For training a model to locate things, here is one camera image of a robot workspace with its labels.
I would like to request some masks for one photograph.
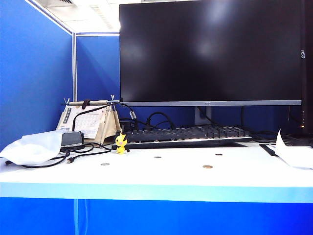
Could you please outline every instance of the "blue wall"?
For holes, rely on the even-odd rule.
[[[56,128],[71,61],[71,35],[23,0],[0,0],[0,151]],[[73,200],[0,197],[0,234],[74,234]]]
[[[54,130],[72,98],[71,35],[23,0],[1,0],[0,150]]]

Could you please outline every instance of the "monitor screen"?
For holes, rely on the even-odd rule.
[[[300,105],[300,0],[120,5],[120,97],[134,106]]]

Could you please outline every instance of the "black keyboard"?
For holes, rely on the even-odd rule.
[[[183,146],[220,146],[252,140],[249,132],[236,126],[188,127],[177,129],[156,129],[151,131],[125,132],[129,149],[165,148]]]

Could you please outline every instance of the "pikachu figure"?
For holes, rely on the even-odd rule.
[[[122,132],[119,134],[118,137],[115,139],[115,143],[117,146],[119,146],[116,149],[116,152],[119,154],[123,154],[125,150],[129,152],[129,148],[126,146],[127,140],[125,139],[126,135],[123,135]]]

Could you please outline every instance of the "white paper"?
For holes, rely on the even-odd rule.
[[[308,146],[286,146],[280,131],[277,135],[275,154],[290,166],[313,168],[313,148]]]
[[[66,130],[22,136],[0,152],[0,157],[17,165],[38,165],[56,157]]]
[[[80,106],[68,106],[65,109],[65,115],[61,120],[61,125],[58,129],[65,129],[68,131],[72,130],[74,118],[81,112],[98,108],[96,106],[87,106],[85,109],[82,109]],[[87,114],[82,114],[78,116],[75,120],[75,131],[81,131],[84,133],[84,138],[94,139],[96,138],[99,125],[104,118],[105,109],[100,109],[97,111],[92,111]]]

